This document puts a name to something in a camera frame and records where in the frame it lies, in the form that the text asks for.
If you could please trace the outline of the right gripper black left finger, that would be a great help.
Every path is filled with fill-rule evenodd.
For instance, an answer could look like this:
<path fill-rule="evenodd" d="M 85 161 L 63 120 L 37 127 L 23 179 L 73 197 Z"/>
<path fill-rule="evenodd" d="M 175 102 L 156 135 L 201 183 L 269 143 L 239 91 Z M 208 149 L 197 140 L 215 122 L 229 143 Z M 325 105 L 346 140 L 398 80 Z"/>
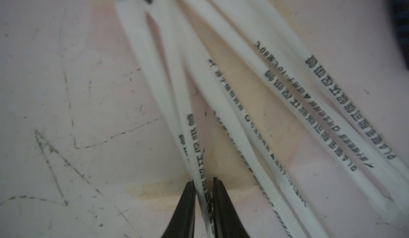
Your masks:
<path fill-rule="evenodd" d="M 176 209 L 162 238 L 192 238 L 196 212 L 196 188 L 193 181 L 186 183 Z"/>

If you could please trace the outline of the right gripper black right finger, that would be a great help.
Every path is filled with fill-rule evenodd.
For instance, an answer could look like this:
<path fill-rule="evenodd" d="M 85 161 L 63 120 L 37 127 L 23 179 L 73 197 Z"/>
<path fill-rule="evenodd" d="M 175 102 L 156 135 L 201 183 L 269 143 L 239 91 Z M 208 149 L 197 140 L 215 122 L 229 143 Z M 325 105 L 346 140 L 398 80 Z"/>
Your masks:
<path fill-rule="evenodd" d="M 217 177 L 213 179 L 213 209 L 216 238 L 250 238 L 223 182 Z"/>

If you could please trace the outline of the pile of wrapped straws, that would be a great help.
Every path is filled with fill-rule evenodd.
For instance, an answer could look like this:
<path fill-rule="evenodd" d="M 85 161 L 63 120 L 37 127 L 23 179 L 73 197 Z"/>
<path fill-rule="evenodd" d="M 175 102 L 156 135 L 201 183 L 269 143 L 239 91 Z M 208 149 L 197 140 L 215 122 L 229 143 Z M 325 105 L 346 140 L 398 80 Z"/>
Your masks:
<path fill-rule="evenodd" d="M 219 62 L 221 70 L 232 83 L 247 111 L 260 127 L 273 152 L 295 178 L 297 186 L 311 202 L 323 225 L 333 238 L 406 238 L 409 220 L 397 215 L 392 222 L 379 216 L 364 199 L 335 162 L 318 147 L 284 107 L 279 99 L 245 66 L 222 39 L 186 5 L 182 10 L 199 34 L 207 50 Z M 239 214 L 255 238 L 282 238 L 279 226 L 226 134 L 222 132 L 198 90 L 192 93 L 198 114 L 199 131 L 206 146 L 206 171 L 220 175 L 227 183 Z M 159 174 L 161 183 L 143 178 L 128 187 L 137 201 L 125 214 L 131 218 L 144 238 L 154 238 L 165 228 L 170 212 L 176 206 L 176 191 L 186 181 L 184 171 L 176 171 L 170 158 L 158 159 L 147 165 Z"/>

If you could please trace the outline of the pink floral table mat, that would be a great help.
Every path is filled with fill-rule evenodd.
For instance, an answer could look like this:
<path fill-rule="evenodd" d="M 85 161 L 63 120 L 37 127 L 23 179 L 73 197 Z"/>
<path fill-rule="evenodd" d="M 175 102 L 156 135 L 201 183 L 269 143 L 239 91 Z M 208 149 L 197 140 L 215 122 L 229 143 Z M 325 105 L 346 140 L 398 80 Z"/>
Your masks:
<path fill-rule="evenodd" d="M 270 0 L 409 160 L 409 72 L 385 0 Z M 113 0 L 1 0 L 1 237 L 143 238 L 128 187 L 189 175 Z"/>

